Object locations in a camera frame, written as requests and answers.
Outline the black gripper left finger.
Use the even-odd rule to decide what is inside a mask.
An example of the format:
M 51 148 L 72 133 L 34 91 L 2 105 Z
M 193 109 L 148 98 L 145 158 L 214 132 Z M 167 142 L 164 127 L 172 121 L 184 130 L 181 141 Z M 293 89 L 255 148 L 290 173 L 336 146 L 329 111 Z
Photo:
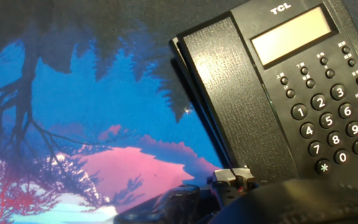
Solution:
M 236 176 L 229 169 L 214 171 L 207 184 L 180 185 L 113 219 L 114 224 L 207 223 L 220 209 L 240 197 Z

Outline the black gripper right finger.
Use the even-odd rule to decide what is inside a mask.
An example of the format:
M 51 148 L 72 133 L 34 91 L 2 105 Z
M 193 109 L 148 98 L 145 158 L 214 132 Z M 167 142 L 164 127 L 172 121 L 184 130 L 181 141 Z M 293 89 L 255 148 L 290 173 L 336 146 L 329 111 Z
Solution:
M 259 186 L 256 178 L 248 168 L 234 168 L 234 175 L 239 191 L 249 191 Z

